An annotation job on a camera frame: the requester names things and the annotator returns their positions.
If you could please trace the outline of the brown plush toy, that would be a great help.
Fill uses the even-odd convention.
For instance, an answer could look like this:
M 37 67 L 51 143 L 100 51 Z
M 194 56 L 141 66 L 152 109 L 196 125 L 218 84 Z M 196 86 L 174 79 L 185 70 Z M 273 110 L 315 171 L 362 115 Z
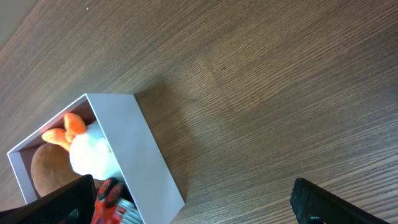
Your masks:
M 81 177 L 73 171 L 69 153 L 50 143 L 41 145 L 35 151 L 30 172 L 34 187 L 41 197 Z

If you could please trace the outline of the red toy car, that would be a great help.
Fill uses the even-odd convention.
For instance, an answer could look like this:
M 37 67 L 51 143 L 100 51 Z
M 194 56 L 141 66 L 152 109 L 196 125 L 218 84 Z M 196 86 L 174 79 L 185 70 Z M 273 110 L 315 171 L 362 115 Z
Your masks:
M 126 185 L 111 177 L 98 189 L 91 224 L 143 224 Z

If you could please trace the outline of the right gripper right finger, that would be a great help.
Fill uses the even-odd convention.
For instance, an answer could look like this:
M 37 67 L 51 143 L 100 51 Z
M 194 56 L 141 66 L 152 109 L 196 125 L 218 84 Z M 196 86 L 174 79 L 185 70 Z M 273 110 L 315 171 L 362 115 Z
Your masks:
M 304 178 L 295 180 L 290 204 L 299 224 L 388 224 Z

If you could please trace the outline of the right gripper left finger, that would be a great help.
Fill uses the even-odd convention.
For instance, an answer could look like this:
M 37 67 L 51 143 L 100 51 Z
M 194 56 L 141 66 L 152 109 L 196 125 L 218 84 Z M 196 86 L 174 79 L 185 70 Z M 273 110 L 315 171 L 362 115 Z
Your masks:
M 1 212 L 1 223 L 90 223 L 96 200 L 95 183 L 84 175 L 19 208 Z

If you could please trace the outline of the white duck plush toy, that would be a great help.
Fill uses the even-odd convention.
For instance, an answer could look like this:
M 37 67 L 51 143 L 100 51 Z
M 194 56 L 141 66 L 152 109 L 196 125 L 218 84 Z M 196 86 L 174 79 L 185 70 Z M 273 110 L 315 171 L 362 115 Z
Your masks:
M 97 180 L 111 177 L 123 179 L 116 156 L 98 121 L 87 125 L 81 116 L 67 113 L 63 117 L 63 124 L 64 128 L 52 128 L 44 132 L 42 139 L 69 153 L 74 172 L 90 174 Z

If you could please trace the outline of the pink box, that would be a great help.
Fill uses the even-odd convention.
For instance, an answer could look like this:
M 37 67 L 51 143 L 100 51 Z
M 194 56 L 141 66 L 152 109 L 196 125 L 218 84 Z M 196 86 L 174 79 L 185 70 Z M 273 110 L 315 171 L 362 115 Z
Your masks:
M 144 223 L 170 223 L 185 202 L 162 157 L 134 95 L 85 93 L 14 146 L 8 159 L 25 203 L 39 199 L 30 165 L 41 135 L 61 128 L 66 113 L 99 122 Z

